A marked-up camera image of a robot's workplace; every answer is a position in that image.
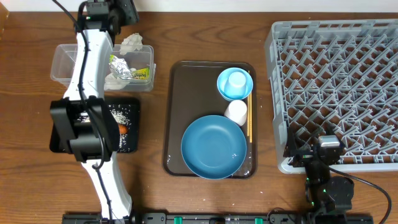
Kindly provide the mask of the white cup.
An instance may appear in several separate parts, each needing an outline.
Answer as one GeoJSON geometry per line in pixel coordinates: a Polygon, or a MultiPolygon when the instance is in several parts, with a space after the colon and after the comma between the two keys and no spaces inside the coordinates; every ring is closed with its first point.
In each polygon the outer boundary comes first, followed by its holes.
{"type": "Polygon", "coordinates": [[[228,105],[224,116],[235,122],[238,126],[243,126],[247,120],[248,107],[242,100],[233,100],[228,105]]]}

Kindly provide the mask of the dark blue plate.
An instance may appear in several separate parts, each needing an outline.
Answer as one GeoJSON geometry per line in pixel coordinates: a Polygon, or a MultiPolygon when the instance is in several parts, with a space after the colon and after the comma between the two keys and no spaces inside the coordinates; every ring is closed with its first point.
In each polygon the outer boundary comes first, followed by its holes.
{"type": "Polygon", "coordinates": [[[220,115],[194,120],[181,140],[181,155],[186,166],[204,179],[225,179],[244,163],[248,144],[242,129],[220,115]]]}

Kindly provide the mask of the orange carrot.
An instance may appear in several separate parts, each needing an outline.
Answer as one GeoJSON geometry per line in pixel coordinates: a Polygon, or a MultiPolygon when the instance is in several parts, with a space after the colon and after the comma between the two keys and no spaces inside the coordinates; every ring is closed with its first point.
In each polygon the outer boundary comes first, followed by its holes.
{"type": "Polygon", "coordinates": [[[128,133],[127,126],[125,126],[123,124],[118,124],[118,127],[119,127],[119,133],[120,134],[127,134],[128,133]]]}

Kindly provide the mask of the yellow silver snack wrapper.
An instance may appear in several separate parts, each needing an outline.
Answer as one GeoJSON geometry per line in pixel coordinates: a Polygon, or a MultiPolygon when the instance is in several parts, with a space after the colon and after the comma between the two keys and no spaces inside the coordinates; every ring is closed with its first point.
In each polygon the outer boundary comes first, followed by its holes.
{"type": "Polygon", "coordinates": [[[123,58],[117,58],[115,55],[109,57],[109,69],[114,77],[122,80],[147,80],[150,75],[149,67],[134,70],[129,68],[123,58]]]}

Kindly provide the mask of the white paper napkin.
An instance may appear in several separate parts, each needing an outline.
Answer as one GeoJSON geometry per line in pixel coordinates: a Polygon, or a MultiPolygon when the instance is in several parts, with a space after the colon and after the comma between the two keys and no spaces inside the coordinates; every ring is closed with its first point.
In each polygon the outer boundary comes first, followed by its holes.
{"type": "Polygon", "coordinates": [[[120,46],[120,54],[126,55],[129,52],[142,49],[142,36],[139,33],[134,33],[125,38],[120,46]]]}

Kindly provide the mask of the light blue bowl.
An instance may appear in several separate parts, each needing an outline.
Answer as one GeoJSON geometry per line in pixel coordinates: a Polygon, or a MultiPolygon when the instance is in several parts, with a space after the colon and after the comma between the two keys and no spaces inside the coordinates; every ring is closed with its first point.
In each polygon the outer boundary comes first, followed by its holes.
{"type": "Polygon", "coordinates": [[[254,82],[252,80],[252,77],[250,76],[250,74],[243,70],[242,68],[237,68],[237,67],[232,67],[232,68],[227,68],[226,70],[223,70],[217,78],[217,89],[219,91],[219,93],[221,94],[221,96],[226,99],[227,101],[233,101],[233,100],[243,100],[246,97],[248,97],[248,95],[252,92],[252,89],[254,87],[254,82]],[[237,99],[232,99],[232,98],[228,98],[225,93],[224,93],[224,86],[225,83],[228,79],[228,77],[233,73],[233,72],[242,72],[245,74],[246,76],[246,91],[243,97],[241,98],[237,98],[237,99]]]}

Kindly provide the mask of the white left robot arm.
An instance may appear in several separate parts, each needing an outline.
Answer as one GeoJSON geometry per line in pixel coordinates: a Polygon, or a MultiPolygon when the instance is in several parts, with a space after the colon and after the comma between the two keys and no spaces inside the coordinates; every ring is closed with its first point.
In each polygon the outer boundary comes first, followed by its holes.
{"type": "Polygon", "coordinates": [[[68,223],[137,223],[132,197],[117,161],[119,126],[104,100],[104,83],[114,38],[139,16],[132,0],[83,1],[71,18],[77,56],[70,84],[52,101],[52,151],[74,155],[87,171],[101,204],[101,213],[66,215],[68,223]]]}

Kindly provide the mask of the light blue cup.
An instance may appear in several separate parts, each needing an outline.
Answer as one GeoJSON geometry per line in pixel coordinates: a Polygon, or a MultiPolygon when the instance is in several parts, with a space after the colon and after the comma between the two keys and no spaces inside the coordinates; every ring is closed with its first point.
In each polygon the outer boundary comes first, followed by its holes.
{"type": "Polygon", "coordinates": [[[244,96],[246,91],[246,76],[242,72],[233,72],[224,86],[224,93],[228,98],[237,99],[244,96]]]}

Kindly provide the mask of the wooden chopstick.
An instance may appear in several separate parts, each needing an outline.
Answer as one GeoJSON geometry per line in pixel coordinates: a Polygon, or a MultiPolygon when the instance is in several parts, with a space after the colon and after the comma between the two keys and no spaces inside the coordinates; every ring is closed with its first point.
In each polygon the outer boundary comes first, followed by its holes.
{"type": "Polygon", "coordinates": [[[251,93],[248,95],[247,99],[247,107],[248,107],[248,113],[247,113],[247,137],[250,139],[251,136],[251,93]]]}
{"type": "Polygon", "coordinates": [[[249,142],[252,143],[252,94],[251,94],[251,126],[250,126],[250,128],[251,128],[251,136],[250,136],[249,142]]]}

